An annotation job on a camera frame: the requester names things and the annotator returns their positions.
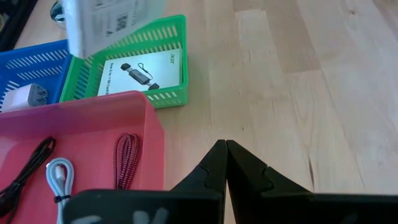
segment white product box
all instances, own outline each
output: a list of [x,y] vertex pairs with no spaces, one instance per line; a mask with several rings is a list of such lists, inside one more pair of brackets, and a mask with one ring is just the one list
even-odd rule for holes
[[87,58],[164,16],[165,0],[63,0],[69,51]]
[[98,96],[177,86],[181,69],[180,49],[107,60]]

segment barcode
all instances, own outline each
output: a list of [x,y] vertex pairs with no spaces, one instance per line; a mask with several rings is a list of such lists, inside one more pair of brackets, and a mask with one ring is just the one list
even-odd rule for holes
[[95,6],[102,6],[104,4],[103,0],[95,0]]
[[117,22],[118,22],[118,24],[116,26],[116,31],[123,30],[124,28],[126,28],[127,15],[118,17]]

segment blue plastic basket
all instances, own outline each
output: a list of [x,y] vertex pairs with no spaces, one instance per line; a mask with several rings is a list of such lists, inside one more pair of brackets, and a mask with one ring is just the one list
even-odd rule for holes
[[8,91],[31,83],[48,91],[47,104],[58,103],[71,59],[66,40],[0,53],[0,111]]

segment pink plastic tray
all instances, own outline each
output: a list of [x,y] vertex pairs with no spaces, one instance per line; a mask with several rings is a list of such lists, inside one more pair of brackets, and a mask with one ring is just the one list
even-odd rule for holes
[[[121,133],[138,134],[142,144],[131,189],[163,189],[164,131],[154,108],[140,92],[1,113],[0,125],[0,189],[16,178],[32,151],[47,136],[53,136],[57,146],[46,163],[65,157],[75,168],[72,196],[86,189],[110,189],[113,147]],[[56,222],[57,205],[45,178],[45,164],[24,187],[13,224]]]

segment black object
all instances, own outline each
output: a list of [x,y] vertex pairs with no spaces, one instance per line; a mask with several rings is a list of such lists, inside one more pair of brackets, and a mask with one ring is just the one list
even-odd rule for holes
[[122,66],[120,68],[123,71],[127,71],[129,73],[129,76],[131,78],[135,79],[135,81],[137,81],[141,85],[148,85],[149,86],[149,90],[157,90],[157,89],[159,89],[159,85],[158,84],[156,84],[156,83],[152,84],[150,82],[153,79],[153,76],[147,70],[144,69],[144,64],[143,63],[138,63],[138,67],[140,67],[143,71],[148,73],[151,78],[146,77],[146,75],[144,75],[142,72],[138,71],[137,69],[132,69],[131,65],[129,65],[128,63],[122,64]]
[[37,0],[0,0],[0,14],[9,16],[0,31],[0,52],[12,50],[15,47],[36,2]]
[[17,211],[22,188],[28,178],[44,163],[53,153],[56,141],[53,137],[44,139],[32,153],[28,163],[24,166],[17,178],[0,192],[0,217],[11,212],[7,223],[10,223]]
[[137,212],[164,223],[223,223],[228,180],[236,223],[397,223],[397,196],[313,194],[234,141],[219,140],[196,168],[169,192],[88,190],[64,209],[66,224],[132,223]]
[[59,202],[65,200],[65,199],[69,199],[69,198],[71,198],[70,195],[55,196],[55,197],[54,197],[54,203],[59,203]]

